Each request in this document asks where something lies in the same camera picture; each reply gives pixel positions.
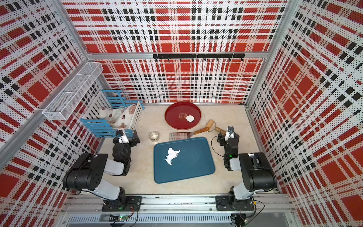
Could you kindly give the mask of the wooden rolling pin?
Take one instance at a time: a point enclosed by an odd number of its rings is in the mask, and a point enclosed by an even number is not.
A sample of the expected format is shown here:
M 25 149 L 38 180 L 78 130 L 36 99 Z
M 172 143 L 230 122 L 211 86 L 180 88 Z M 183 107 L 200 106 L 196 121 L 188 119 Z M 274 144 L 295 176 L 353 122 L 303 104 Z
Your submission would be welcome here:
M 206 125 L 206 128 L 208 129 L 207 130 L 208 132 L 217 131 L 217 132 L 222 133 L 222 135 L 225 135 L 226 134 L 226 131 L 225 130 L 222 130 L 221 128 L 218 128 L 216 126 L 215 121 L 213 121 L 213 120 L 209 120 L 208 121 L 208 123 Z

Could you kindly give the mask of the round cut dough wrapper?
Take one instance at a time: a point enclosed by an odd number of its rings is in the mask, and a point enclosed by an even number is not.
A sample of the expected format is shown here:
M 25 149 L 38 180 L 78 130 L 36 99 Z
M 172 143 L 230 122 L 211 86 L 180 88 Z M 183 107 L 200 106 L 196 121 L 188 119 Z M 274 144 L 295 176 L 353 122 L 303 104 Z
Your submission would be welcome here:
M 194 118 L 193 115 L 187 115 L 186 120 L 191 123 L 191 122 L 193 122 L 195 120 L 195 118 Z

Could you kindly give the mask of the white dough piece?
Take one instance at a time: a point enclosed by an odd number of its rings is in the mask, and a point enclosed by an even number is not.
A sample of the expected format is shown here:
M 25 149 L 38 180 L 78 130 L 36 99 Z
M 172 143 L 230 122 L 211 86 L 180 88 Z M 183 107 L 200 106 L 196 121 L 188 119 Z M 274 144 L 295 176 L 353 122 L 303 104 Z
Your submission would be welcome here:
M 173 159 L 175 159 L 176 157 L 178 157 L 180 153 L 180 150 L 174 150 L 173 148 L 169 148 L 168 149 L 168 155 L 165 157 L 165 161 L 169 164 L 172 165 L 173 164 Z

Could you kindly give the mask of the teal plastic tray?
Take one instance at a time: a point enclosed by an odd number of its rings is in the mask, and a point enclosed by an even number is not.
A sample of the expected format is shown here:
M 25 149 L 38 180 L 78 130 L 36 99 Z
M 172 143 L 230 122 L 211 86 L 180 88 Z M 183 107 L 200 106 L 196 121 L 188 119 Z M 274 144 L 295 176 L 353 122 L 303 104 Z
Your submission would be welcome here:
M 180 150 L 169 165 L 164 159 L 168 149 Z M 211 175 L 215 164 L 205 137 L 169 141 L 154 146 L 154 181 L 158 184 Z

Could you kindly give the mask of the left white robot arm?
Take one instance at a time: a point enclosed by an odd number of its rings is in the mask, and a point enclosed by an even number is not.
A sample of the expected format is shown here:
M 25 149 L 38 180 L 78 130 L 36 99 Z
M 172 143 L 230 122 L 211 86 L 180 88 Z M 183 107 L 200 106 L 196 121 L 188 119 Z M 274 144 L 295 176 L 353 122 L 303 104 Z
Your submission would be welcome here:
M 103 201 L 102 211 L 140 210 L 141 196 L 127 196 L 125 189 L 115 186 L 103 175 L 126 176 L 130 170 L 131 148 L 140 143 L 137 131 L 127 136 L 125 130 L 117 130 L 112 142 L 113 160 L 108 154 L 82 154 L 65 174 L 62 182 L 67 189 L 91 193 Z

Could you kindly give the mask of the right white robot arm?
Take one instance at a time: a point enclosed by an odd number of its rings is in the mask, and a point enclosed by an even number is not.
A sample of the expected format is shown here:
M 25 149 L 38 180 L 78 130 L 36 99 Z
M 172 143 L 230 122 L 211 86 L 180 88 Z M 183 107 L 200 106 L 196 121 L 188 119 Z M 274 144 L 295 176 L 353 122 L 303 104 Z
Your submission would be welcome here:
M 239 153 L 239 137 L 219 133 L 217 142 L 224 147 L 224 166 L 228 171 L 240 171 L 242 182 L 231 187 L 227 196 L 216 196 L 218 211 L 254 211 L 252 197 L 277 187 L 277 179 L 263 152 Z

